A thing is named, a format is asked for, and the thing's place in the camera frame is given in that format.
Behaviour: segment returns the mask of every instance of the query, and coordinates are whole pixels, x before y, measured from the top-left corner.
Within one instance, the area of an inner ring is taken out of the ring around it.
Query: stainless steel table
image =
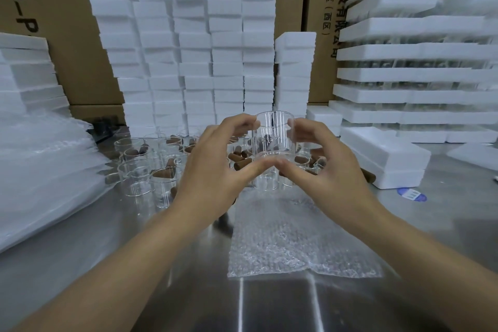
[[[394,214],[498,271],[498,184],[494,172],[425,145],[433,156],[419,190],[427,202],[374,190]],[[0,331],[18,323],[118,247],[154,213],[116,188],[65,221],[0,254]],[[348,279],[310,272],[227,278],[231,240],[210,227],[178,257],[136,331],[445,330],[393,273]]]

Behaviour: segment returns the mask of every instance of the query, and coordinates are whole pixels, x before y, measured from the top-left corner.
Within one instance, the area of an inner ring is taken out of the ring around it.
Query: bubble wrap
[[[301,189],[246,189],[237,202],[228,276],[290,273],[382,277],[382,260]]]

